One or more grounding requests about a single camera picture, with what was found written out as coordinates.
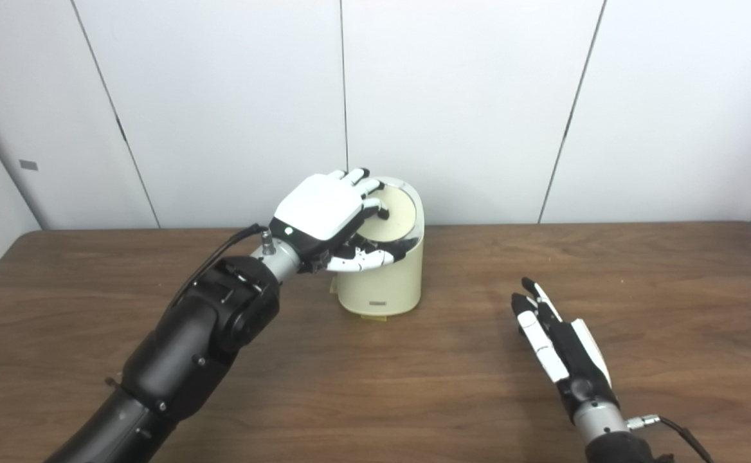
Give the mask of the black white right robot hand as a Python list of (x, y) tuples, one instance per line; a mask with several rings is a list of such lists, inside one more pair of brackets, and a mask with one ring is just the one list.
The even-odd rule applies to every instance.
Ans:
[(574, 421), (585, 404), (619, 404), (604, 357), (584, 320), (567, 322), (537, 282), (523, 277), (521, 284), (527, 293), (511, 296), (518, 331), (557, 387), (568, 418)]

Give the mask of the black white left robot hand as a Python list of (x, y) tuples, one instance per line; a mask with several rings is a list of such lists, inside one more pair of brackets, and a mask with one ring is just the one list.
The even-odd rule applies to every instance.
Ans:
[[(405, 186), (398, 179), (372, 177), (367, 169), (309, 176), (279, 203), (269, 223), (269, 243), (254, 256), (281, 281), (296, 273), (357, 273), (404, 260), (424, 235), (421, 202)], [(400, 204), (385, 199), (393, 190), (408, 198), (409, 230), (398, 237), (361, 231), (373, 217), (381, 224), (402, 223)]]

